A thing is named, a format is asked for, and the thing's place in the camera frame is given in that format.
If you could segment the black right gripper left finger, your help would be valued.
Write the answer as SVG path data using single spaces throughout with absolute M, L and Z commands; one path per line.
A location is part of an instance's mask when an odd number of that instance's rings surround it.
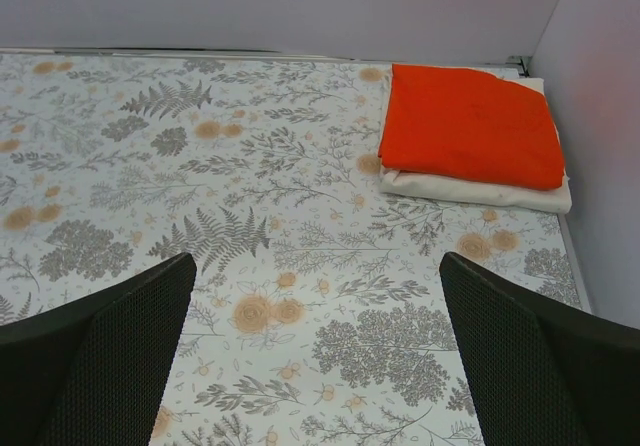
M 2 444 L 148 444 L 195 279 L 181 253 L 2 326 Z

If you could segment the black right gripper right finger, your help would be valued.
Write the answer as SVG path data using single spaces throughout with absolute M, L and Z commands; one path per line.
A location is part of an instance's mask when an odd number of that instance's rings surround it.
M 439 267 L 487 445 L 636 445 L 639 332 L 458 253 Z

